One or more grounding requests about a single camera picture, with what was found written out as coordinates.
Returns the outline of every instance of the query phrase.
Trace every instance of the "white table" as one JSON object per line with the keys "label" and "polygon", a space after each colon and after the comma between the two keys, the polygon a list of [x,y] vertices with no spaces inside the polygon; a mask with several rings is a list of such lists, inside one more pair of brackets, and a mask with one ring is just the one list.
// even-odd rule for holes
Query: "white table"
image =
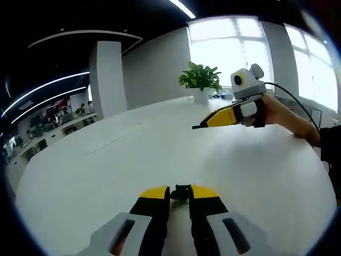
{"label": "white table", "polygon": [[50,147],[55,142],[61,140],[63,137],[66,136],[64,133],[64,129],[71,126],[76,125],[83,120],[89,118],[96,118],[97,114],[88,114],[74,120],[58,126],[56,129],[53,129],[47,133],[44,133],[41,137],[35,138],[31,142],[29,142],[26,146],[24,146],[21,151],[8,163],[6,166],[7,169],[7,177],[9,179],[9,183],[11,185],[11,189],[16,194],[18,185],[20,183],[21,177],[27,164],[29,163],[30,159],[36,154],[34,147],[41,142],[42,140],[46,141],[48,147]]}
{"label": "white table", "polygon": [[[210,108],[222,104],[212,100]],[[104,119],[36,155],[16,204],[37,241],[50,255],[76,253],[145,189],[193,183],[217,191],[229,211],[267,233],[271,247],[304,253],[336,208],[316,153],[277,125],[192,130],[208,112],[189,98],[165,101]],[[179,248],[174,243],[184,245],[177,255],[195,255],[188,209],[168,224],[165,255]],[[188,229],[176,235],[174,227]]]}

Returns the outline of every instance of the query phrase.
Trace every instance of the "window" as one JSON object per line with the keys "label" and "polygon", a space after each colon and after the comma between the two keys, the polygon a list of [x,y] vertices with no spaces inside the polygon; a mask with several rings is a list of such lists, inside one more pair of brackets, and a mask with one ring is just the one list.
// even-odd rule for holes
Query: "window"
{"label": "window", "polygon": [[10,143],[11,149],[13,150],[13,144],[16,145],[16,143],[15,143],[15,137],[12,137],[12,138],[9,140],[9,143]]}
{"label": "window", "polygon": [[87,95],[88,95],[89,101],[92,101],[92,94],[91,94],[91,86],[90,85],[87,88]]}
{"label": "window", "polygon": [[223,87],[231,87],[230,76],[257,63],[265,82],[273,82],[269,46],[263,28],[253,17],[219,17],[189,23],[191,61],[218,67]]}
{"label": "window", "polygon": [[326,46],[300,29],[286,25],[298,73],[299,96],[337,111],[337,81]]}

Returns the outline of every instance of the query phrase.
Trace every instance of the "ceiling light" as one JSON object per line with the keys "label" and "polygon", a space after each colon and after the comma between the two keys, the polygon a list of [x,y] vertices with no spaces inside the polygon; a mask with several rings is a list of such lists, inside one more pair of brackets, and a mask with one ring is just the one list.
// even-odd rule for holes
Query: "ceiling light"
{"label": "ceiling light", "polygon": [[30,95],[31,93],[34,93],[35,91],[38,91],[39,89],[49,85],[49,84],[53,84],[55,82],[58,82],[60,80],[64,80],[64,79],[67,79],[67,78],[71,78],[71,77],[74,77],[74,76],[81,76],[81,75],[85,75],[85,74],[89,74],[90,72],[83,72],[83,73],[79,73],[79,74],[75,74],[75,75],[71,75],[71,76],[66,76],[66,77],[62,77],[62,78],[59,78],[57,80],[53,80],[51,82],[48,82],[47,84],[43,84],[35,89],[33,89],[32,91],[26,93],[25,95],[21,96],[20,98],[18,98],[15,102],[13,102],[12,104],[10,104],[10,106],[2,113],[1,117],[3,117],[11,108],[13,108],[13,106],[15,104],[17,104],[19,101],[21,101],[23,98],[27,97],[28,95]]}
{"label": "ceiling light", "polygon": [[41,102],[41,103],[35,105],[34,107],[31,107],[29,110],[26,110],[24,113],[22,113],[22,114],[21,114],[20,116],[18,116],[16,119],[14,119],[14,120],[11,122],[11,124],[13,124],[16,120],[18,120],[20,117],[22,117],[23,115],[25,115],[27,112],[30,112],[32,109],[34,109],[34,108],[40,106],[41,104],[44,104],[44,103],[48,102],[49,100],[53,100],[53,99],[55,99],[55,98],[57,98],[57,97],[59,97],[59,96],[62,96],[62,95],[64,95],[64,94],[68,94],[68,93],[70,93],[70,92],[75,92],[75,91],[82,90],[82,89],[85,89],[85,88],[86,88],[86,86],[81,87],[81,88],[78,88],[78,89],[74,89],[74,90],[71,90],[71,91],[68,91],[68,92],[64,92],[64,93],[58,94],[58,95],[56,95],[56,96],[53,96],[52,98],[49,98],[48,100],[44,100],[43,102]]}
{"label": "ceiling light", "polygon": [[195,19],[196,18],[196,16],[183,3],[181,3],[179,0],[169,0],[169,1],[172,2],[173,4],[175,4],[181,11],[186,13],[186,15],[188,17],[190,17],[191,19]]}

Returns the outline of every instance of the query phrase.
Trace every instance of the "round table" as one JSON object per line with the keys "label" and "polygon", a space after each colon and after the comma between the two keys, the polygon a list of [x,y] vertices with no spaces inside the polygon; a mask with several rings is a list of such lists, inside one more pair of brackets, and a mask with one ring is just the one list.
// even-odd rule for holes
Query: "round table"
{"label": "round table", "polygon": [[[214,189],[229,211],[266,232],[272,248],[305,253],[336,208],[328,174],[305,140],[277,125],[192,130],[226,104],[164,101],[106,118],[44,149],[29,162],[17,192],[28,229],[51,255],[77,253],[93,231],[129,212],[145,189],[191,183]],[[177,255],[195,255],[193,246],[184,249],[191,244],[188,209],[174,216],[165,246],[174,239],[186,243]],[[179,221],[187,223],[180,235],[172,230]]]}

